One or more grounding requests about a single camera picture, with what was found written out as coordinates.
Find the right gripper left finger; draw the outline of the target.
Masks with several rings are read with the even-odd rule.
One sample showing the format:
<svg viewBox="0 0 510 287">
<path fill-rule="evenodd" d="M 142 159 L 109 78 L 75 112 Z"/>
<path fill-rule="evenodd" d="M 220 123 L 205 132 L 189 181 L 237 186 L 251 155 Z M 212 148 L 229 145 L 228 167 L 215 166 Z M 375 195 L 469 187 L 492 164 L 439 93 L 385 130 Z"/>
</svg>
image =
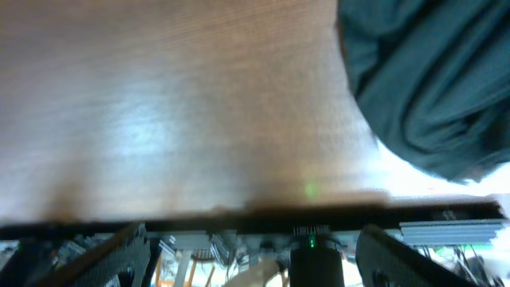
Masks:
<svg viewBox="0 0 510 287">
<path fill-rule="evenodd" d="M 131 224 L 103 244 L 37 282 L 39 286 L 105 286 L 120 276 L 122 286 L 141 286 L 151 260 L 145 225 Z"/>
</svg>

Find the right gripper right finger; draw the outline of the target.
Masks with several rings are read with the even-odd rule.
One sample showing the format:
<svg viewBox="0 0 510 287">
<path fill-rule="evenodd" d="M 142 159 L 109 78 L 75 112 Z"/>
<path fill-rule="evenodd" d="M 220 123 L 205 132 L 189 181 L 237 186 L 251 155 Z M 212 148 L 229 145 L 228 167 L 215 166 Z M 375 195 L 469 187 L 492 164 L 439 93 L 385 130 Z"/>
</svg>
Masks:
<svg viewBox="0 0 510 287">
<path fill-rule="evenodd" d="M 476 287 L 374 225 L 361 230 L 355 260 L 366 287 Z"/>
</svg>

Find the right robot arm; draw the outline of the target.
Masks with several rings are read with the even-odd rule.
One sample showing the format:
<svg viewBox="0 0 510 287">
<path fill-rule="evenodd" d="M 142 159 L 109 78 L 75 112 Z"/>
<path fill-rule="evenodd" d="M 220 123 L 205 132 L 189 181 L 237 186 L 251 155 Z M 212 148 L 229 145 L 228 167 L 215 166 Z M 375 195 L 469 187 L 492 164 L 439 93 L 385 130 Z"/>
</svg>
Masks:
<svg viewBox="0 0 510 287">
<path fill-rule="evenodd" d="M 342 286 L 339 243 L 318 234 L 297 234 L 290 253 L 292 286 Z M 105 243 L 36 281 L 37 286 L 104 286 L 116 275 L 127 285 L 141 286 L 151 260 L 142 224 L 130 225 Z M 366 286 L 469 286 L 457 276 L 394 239 L 377 226 L 365 226 L 358 237 L 355 261 Z"/>
</svg>

